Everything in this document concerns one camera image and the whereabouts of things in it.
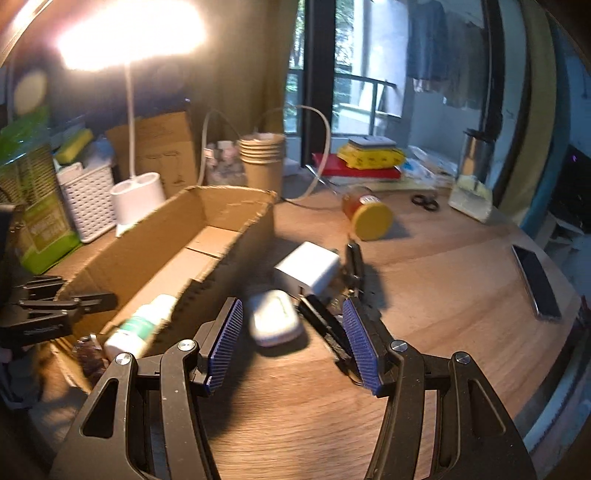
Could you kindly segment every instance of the desk lamp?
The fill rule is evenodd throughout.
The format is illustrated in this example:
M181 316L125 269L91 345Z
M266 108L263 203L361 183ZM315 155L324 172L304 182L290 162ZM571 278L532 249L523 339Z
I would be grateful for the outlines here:
M160 175L135 174L135 118L131 63L186 54L203 41L194 7L182 0L116 0L66 31L58 41L68 69L96 72L123 65L129 125L129 173L111 189L117 236L165 201Z

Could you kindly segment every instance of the yellow sponge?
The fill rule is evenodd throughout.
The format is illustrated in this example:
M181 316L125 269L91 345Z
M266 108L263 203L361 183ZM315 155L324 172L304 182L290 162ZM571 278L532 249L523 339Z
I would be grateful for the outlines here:
M92 131L83 128L66 140L56 152L55 157L60 165L69 165L76 160L78 154L93 139Z

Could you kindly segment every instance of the black scissors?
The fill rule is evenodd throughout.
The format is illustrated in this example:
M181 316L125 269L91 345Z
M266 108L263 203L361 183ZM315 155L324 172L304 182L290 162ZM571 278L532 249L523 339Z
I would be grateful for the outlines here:
M419 205L419 207L423 207L428 212L439 211L439 204L435 199L435 195L423 195L421 193L417 193L416 195L410 197L410 201L415 205Z

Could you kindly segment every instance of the green bag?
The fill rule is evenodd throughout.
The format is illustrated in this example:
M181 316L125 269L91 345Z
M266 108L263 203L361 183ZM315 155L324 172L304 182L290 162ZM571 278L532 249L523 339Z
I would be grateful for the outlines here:
M47 271L80 245L61 201L43 108L0 132L0 187L11 203L25 203L18 249L33 274Z

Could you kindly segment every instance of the white bottle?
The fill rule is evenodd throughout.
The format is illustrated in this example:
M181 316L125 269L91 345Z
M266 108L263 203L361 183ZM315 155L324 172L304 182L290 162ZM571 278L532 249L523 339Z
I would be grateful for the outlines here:
M142 305L105 342L105 354L112 361L123 352L142 358L151 344L153 333L170 318L177 299L172 295L158 295L152 303Z

